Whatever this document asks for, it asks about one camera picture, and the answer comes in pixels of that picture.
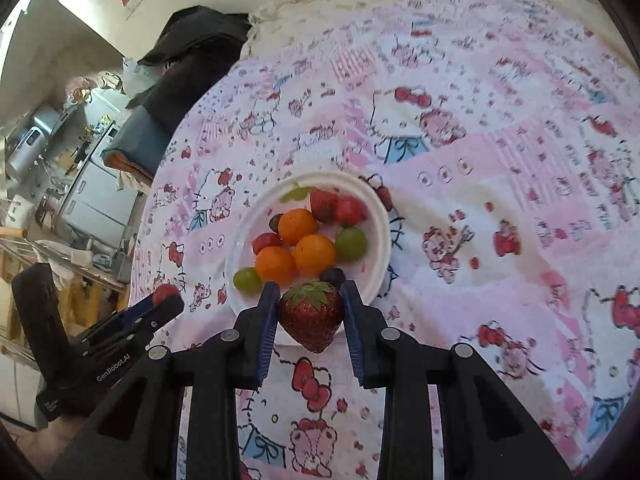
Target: rice cooker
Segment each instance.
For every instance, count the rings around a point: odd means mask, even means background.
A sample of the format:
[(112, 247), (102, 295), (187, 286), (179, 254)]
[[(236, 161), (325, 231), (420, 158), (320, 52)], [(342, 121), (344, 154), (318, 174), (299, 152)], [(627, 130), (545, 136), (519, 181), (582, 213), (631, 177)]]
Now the rice cooker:
[(33, 126), (25, 134), (9, 157), (6, 174), (16, 182), (20, 182), (29, 171), (33, 161), (38, 158), (49, 143), (49, 133), (38, 126)]

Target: pink tablecloth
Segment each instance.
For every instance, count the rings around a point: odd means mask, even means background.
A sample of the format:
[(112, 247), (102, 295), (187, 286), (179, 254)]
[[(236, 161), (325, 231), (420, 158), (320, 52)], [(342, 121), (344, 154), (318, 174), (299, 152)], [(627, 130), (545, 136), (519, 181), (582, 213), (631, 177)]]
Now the pink tablecloth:
[[(155, 342), (200, 344), (234, 322), (223, 263), (260, 193), (315, 168), (384, 183), (393, 250), (375, 306), (423, 343), (471, 343), (578, 468), (640, 370), (638, 103), (636, 74), (539, 0), (354, 12), (240, 62), (185, 117), (131, 302), (177, 283), (187, 307)], [(243, 476), (373, 478), (383, 398), (358, 388), (343, 338), (277, 347), (260, 392), (238, 393)]]

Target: cherry tomato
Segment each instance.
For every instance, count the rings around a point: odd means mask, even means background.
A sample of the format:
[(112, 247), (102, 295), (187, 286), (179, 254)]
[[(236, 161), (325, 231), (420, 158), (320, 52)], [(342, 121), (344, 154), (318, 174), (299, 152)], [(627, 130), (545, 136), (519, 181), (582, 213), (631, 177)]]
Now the cherry tomato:
[(265, 247), (279, 246), (281, 244), (282, 241), (276, 233), (262, 233), (261, 235), (257, 235), (257, 237), (255, 237), (254, 242), (251, 244), (251, 248), (254, 250), (254, 254), (257, 256), (258, 253)]
[(169, 296), (180, 296), (180, 291), (175, 285), (163, 283), (154, 290), (154, 294), (151, 297), (151, 303), (153, 303), (153, 306), (158, 306)]

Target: plate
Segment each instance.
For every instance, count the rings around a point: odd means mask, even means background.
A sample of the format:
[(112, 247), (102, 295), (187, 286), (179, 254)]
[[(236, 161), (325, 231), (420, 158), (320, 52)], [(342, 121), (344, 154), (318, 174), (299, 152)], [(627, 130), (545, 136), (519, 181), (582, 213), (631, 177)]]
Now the plate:
[[(299, 201), (280, 202), (280, 197), (292, 190), (296, 184), (300, 187), (315, 186), (324, 190), (337, 190), (340, 193), (355, 196), (364, 202), (367, 208), (367, 219), (358, 224), (358, 227), (364, 231), (369, 248), (360, 260), (340, 268), (344, 270), (348, 280), (355, 280), (364, 304), (371, 304), (382, 286), (391, 257), (391, 233), (387, 212), (376, 193), (362, 180), (341, 171), (300, 173), (271, 187), (249, 209), (247, 215), (242, 217), (225, 263), (226, 290), (231, 309), (236, 315), (247, 308), (254, 307), (260, 298), (259, 294), (249, 296), (240, 293), (233, 284), (233, 276), (239, 269), (253, 267), (255, 264), (255, 255), (252, 251), (254, 238), (261, 233), (270, 232), (269, 220), (274, 215), (299, 207), (309, 209), (308, 197)], [(320, 226), (318, 232), (331, 240), (335, 239), (335, 235), (340, 230), (340, 226), (335, 223), (329, 226), (320, 224)], [(343, 326), (340, 326), (338, 332), (343, 330)], [(275, 343), (278, 345), (299, 345), (281, 326), (278, 326)]]

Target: strawberry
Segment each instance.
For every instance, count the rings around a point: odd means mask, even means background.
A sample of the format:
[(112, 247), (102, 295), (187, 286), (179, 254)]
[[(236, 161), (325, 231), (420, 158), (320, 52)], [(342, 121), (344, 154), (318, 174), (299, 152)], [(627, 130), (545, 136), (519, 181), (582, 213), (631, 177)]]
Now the strawberry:
[(342, 227), (352, 227), (367, 219), (365, 205), (354, 196), (340, 195), (335, 219)]
[(322, 353), (344, 317), (342, 298), (327, 282), (302, 282), (284, 293), (278, 306), (278, 322), (310, 352)]
[(338, 196), (335, 193), (314, 189), (309, 194), (309, 203), (316, 220), (322, 223), (334, 221), (335, 207), (338, 205)]

